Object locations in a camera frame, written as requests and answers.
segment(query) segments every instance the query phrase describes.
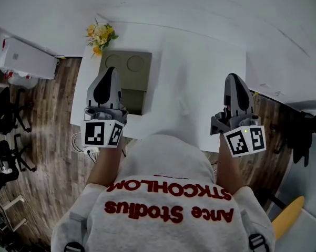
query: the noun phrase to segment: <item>gray sweatshirt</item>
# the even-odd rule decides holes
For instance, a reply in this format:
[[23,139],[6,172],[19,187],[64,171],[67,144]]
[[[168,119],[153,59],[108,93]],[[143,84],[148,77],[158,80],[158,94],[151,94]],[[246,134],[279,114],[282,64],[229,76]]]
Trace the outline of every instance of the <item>gray sweatshirt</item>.
[[85,251],[274,250],[252,190],[230,195],[199,149],[166,135],[139,141],[112,186],[85,187],[55,226],[52,251],[73,241]]

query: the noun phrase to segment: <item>white cabinet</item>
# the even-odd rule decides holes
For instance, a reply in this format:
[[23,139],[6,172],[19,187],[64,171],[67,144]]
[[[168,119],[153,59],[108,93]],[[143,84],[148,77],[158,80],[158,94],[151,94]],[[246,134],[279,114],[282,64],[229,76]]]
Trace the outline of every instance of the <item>white cabinet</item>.
[[13,37],[6,38],[0,53],[0,70],[54,79],[56,58]]

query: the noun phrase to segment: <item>person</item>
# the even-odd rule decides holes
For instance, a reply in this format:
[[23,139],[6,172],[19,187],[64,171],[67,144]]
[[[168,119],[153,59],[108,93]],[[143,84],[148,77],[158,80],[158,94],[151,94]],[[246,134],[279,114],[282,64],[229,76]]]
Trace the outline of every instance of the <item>person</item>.
[[138,141],[122,162],[121,152],[101,151],[52,251],[274,251],[271,222],[222,135],[216,183],[203,152],[173,136]]

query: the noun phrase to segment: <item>yellow object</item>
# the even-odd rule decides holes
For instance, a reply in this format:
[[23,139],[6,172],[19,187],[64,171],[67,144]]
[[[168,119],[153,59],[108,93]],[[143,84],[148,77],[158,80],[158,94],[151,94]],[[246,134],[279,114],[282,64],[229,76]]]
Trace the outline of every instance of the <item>yellow object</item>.
[[107,28],[105,26],[97,26],[94,30],[94,33],[100,38],[107,37]]
[[94,54],[101,56],[101,50],[98,47],[94,47]]
[[114,29],[112,27],[107,27],[107,33],[111,34],[114,31]]
[[283,236],[283,234],[293,225],[299,217],[304,206],[305,197],[300,196],[290,203],[285,209],[274,219],[272,226],[276,240]]
[[92,36],[94,34],[95,25],[91,24],[88,28],[88,36]]

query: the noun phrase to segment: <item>flower bouquet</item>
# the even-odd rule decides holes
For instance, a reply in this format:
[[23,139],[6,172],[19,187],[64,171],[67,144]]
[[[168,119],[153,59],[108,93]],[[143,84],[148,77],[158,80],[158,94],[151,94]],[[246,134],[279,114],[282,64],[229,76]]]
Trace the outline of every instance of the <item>flower bouquet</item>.
[[111,25],[100,25],[97,21],[95,24],[89,26],[87,32],[87,37],[89,38],[88,46],[93,47],[93,55],[97,56],[102,55],[103,50],[109,46],[111,39],[116,39],[118,37]]

